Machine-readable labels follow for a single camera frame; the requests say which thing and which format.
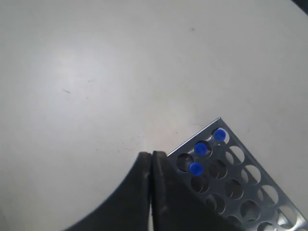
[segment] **metal rack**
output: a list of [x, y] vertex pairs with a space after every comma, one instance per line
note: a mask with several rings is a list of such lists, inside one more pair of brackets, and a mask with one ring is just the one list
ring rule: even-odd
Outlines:
[[[215, 139], [217, 130], [223, 141]], [[206, 145], [198, 154], [196, 144]], [[256, 161], [225, 122], [218, 118], [168, 155], [193, 194], [235, 225], [248, 231], [306, 231], [307, 219]], [[191, 163], [203, 166], [194, 176]]]

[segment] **circular hole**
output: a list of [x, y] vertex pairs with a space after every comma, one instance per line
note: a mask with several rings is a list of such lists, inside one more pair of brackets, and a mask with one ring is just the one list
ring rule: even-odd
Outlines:
[[222, 214], [226, 208], [225, 201], [218, 194], [209, 195], [205, 200], [205, 204], [219, 214]]
[[243, 177], [244, 180], [246, 181], [246, 183], [258, 184], [260, 182], [260, 180], [261, 180], [261, 173], [260, 173], [259, 169], [257, 169], [255, 166], [247, 165], [242, 170], [242, 173], [244, 171], [246, 171], [246, 175], [247, 175], [247, 179]]
[[263, 185], [261, 189], [263, 190], [263, 203], [268, 206], [273, 206], [278, 202], [277, 191], [272, 186]]
[[241, 176], [242, 176], [242, 178], [243, 178], [243, 180], [246, 182], [246, 183], [248, 183], [248, 175], [247, 175], [247, 172], [243, 169], [242, 171], [241, 171]]
[[277, 229], [271, 223], [263, 222], [258, 226], [257, 231], [277, 231]]
[[248, 222], [256, 221], [260, 216], [260, 209], [254, 201], [245, 201], [242, 203], [240, 213], [243, 219]]
[[231, 153], [235, 155], [234, 164], [239, 165], [245, 160], [244, 152], [237, 146], [230, 147]]
[[263, 201], [263, 193], [261, 192], [261, 190], [258, 190], [257, 195], [260, 201]]
[[176, 165], [180, 171], [188, 172], [189, 165], [193, 162], [194, 160], [189, 154], [183, 153], [177, 157]]
[[230, 140], [230, 136], [227, 131], [223, 128], [218, 128], [213, 131], [213, 137], [220, 144], [227, 144]]
[[234, 164], [234, 159], [231, 153], [226, 152], [226, 159], [228, 160], [230, 164], [232, 165]]
[[296, 215], [292, 209], [283, 205], [277, 209], [278, 221], [277, 224], [284, 229], [291, 229], [296, 223]]
[[199, 177], [192, 177], [191, 186], [197, 193], [205, 193], [210, 185], [207, 177], [205, 175], [201, 175]]
[[232, 223], [233, 225], [235, 225], [236, 227], [241, 227], [242, 226], [242, 223], [240, 222], [240, 220], [237, 217], [235, 217], [235, 216], [230, 215], [230, 216], [227, 217], [227, 220], [230, 223]]
[[227, 167], [221, 160], [214, 160], [208, 166], [210, 175], [216, 179], [221, 179], [227, 175]]
[[210, 156], [212, 153], [211, 145], [206, 141], [199, 141], [194, 145], [194, 152], [197, 155]]
[[239, 199], [243, 195], [243, 187], [241, 184], [234, 179], [228, 180], [225, 183], [226, 196], [231, 199]]

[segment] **blue test tube cap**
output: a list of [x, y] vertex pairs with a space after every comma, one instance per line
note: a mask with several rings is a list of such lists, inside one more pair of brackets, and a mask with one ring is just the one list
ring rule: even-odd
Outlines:
[[200, 176], [203, 173], [203, 167], [199, 163], [192, 163], [192, 164], [189, 165], [189, 171], [194, 176]]
[[194, 146], [194, 151], [197, 155], [205, 155], [207, 153], [207, 146], [202, 142], [196, 143]]
[[226, 139], [227, 137], [227, 133], [224, 129], [218, 128], [215, 132], [214, 132], [214, 138], [219, 141], [222, 142]]

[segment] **white table surface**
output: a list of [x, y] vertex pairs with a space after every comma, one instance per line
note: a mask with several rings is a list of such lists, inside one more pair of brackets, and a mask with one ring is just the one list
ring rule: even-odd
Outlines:
[[307, 217], [307, 75], [289, 0], [0, 0], [0, 230], [64, 229], [218, 116]]

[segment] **perforated metal plate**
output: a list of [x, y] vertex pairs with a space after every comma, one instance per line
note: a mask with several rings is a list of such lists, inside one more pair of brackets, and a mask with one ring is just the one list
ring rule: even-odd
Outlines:
[[[222, 128], [224, 141], [213, 137]], [[208, 151], [198, 155], [198, 142]], [[201, 202], [248, 231], [308, 231], [308, 223], [230, 128], [218, 118], [168, 155], [168, 159]], [[188, 166], [200, 163], [203, 174]]]

